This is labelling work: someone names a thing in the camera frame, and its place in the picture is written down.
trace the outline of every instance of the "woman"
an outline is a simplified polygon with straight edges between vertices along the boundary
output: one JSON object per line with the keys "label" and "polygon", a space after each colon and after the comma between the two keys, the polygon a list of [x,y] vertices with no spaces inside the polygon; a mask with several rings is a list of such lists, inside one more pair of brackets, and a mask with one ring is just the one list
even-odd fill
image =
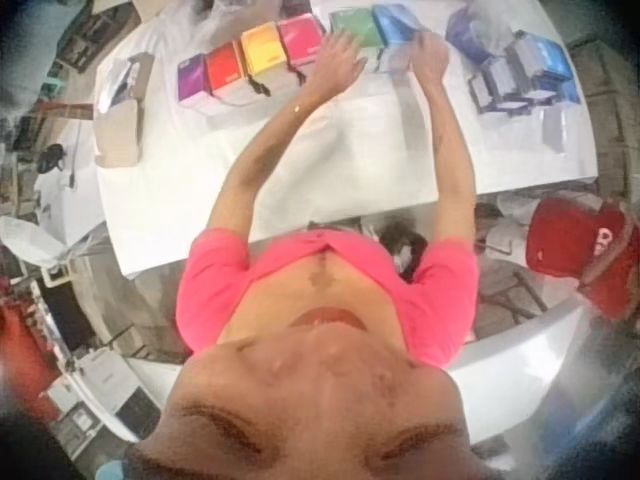
{"label": "woman", "polygon": [[229,172],[178,296],[178,327],[199,353],[130,452],[130,477],[493,475],[471,453],[459,393],[439,368],[471,326],[478,280],[473,169],[442,85],[440,37],[421,34],[413,48],[440,193],[414,283],[375,242],[330,230],[279,240],[249,263],[260,188],[307,117],[361,74],[357,56],[348,35],[328,37],[300,94]]}

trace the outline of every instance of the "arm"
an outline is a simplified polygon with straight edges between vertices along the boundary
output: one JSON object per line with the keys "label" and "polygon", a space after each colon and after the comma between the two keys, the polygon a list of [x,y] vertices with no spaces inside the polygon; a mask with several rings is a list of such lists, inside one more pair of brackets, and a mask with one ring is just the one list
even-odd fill
{"label": "arm", "polygon": [[451,107],[442,78],[449,64],[447,44],[430,32],[418,34],[411,54],[413,71],[429,102],[433,128],[438,202],[434,240],[475,239],[475,179],[469,150]]}
{"label": "arm", "polygon": [[225,228],[248,240],[258,192],[305,120],[360,76],[364,62],[356,61],[358,51],[348,34],[325,38],[309,81],[249,142],[229,170],[207,228]]}

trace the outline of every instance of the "yellow box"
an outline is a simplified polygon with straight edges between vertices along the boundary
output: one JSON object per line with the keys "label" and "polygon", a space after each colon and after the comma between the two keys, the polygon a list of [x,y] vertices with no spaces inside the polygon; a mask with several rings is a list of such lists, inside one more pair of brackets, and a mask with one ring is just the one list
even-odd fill
{"label": "yellow box", "polygon": [[274,22],[244,32],[240,40],[250,75],[257,75],[287,62],[287,55]]}

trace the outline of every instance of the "product box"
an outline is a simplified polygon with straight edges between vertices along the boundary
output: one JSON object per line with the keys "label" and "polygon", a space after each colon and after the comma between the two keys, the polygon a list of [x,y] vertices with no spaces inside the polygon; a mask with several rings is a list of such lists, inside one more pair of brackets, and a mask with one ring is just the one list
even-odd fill
{"label": "product box", "polygon": [[289,69],[287,55],[274,22],[244,32],[241,43],[250,77],[266,87],[268,94],[299,86],[297,75]]}
{"label": "product box", "polygon": [[308,77],[322,43],[322,30],[313,15],[305,14],[278,23],[290,65]]}
{"label": "product box", "polygon": [[144,100],[149,77],[153,69],[154,56],[147,52],[138,53],[127,59],[127,65],[116,80],[117,86],[108,105],[113,107],[125,100]]}
{"label": "product box", "polygon": [[496,102],[489,93],[489,87],[481,73],[469,80],[469,91],[479,113],[500,111],[496,107]]}
{"label": "product box", "polygon": [[527,70],[534,71],[536,54],[531,45],[509,45],[506,48],[506,56],[511,65],[514,78],[522,96],[539,103],[553,102],[558,96],[561,82],[555,78],[545,76],[530,76]]}
{"label": "product box", "polygon": [[573,79],[573,70],[562,46],[548,38],[519,31],[510,45],[529,78],[564,82]]}
{"label": "product box", "polygon": [[367,59],[365,72],[378,70],[378,59],[384,50],[384,42],[369,8],[349,8],[330,14],[333,32],[346,30],[360,43],[360,58]]}
{"label": "product box", "polygon": [[481,72],[497,108],[504,111],[516,110],[531,103],[521,95],[505,57],[490,58],[482,64]]}
{"label": "product box", "polygon": [[140,158],[138,101],[129,98],[96,115],[96,164],[102,168],[134,167]]}
{"label": "product box", "polygon": [[216,48],[205,58],[212,95],[227,105],[248,105],[259,98],[252,85],[237,41]]}
{"label": "product box", "polygon": [[380,56],[379,71],[404,71],[409,68],[411,44],[423,27],[416,16],[404,5],[375,5],[373,19],[385,44]]}
{"label": "product box", "polygon": [[221,105],[211,95],[205,56],[198,54],[178,65],[178,101],[206,115],[219,113]]}
{"label": "product box", "polygon": [[445,39],[476,65],[482,65],[493,55],[475,32],[475,18],[469,7],[463,7],[449,17]]}

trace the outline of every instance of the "colorful box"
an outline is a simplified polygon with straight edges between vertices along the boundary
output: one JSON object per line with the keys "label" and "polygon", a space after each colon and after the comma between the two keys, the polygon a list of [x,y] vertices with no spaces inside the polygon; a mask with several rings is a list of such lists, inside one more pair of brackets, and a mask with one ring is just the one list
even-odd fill
{"label": "colorful box", "polygon": [[482,64],[481,71],[498,109],[516,110],[531,103],[520,93],[511,66],[505,57],[490,58]]}
{"label": "colorful box", "polygon": [[228,105],[248,105],[259,98],[251,84],[237,41],[216,48],[206,56],[209,87],[214,97]]}
{"label": "colorful box", "polygon": [[309,76],[322,43],[322,30],[316,19],[310,14],[300,15],[279,22],[278,30],[291,66]]}
{"label": "colorful box", "polygon": [[375,5],[372,11],[385,44],[379,71],[407,70],[411,44],[416,33],[423,29],[420,21],[411,10],[400,4]]}
{"label": "colorful box", "polygon": [[219,112],[220,102],[211,95],[203,54],[178,65],[178,101],[205,114]]}
{"label": "colorful box", "polygon": [[365,72],[378,70],[378,59],[384,49],[384,42],[373,20],[369,8],[349,8],[338,10],[330,14],[331,30],[333,32],[346,30],[359,42],[360,58],[367,59]]}
{"label": "colorful box", "polygon": [[241,43],[249,75],[266,87],[269,94],[299,86],[298,77],[289,70],[287,55],[274,22],[244,32]]}

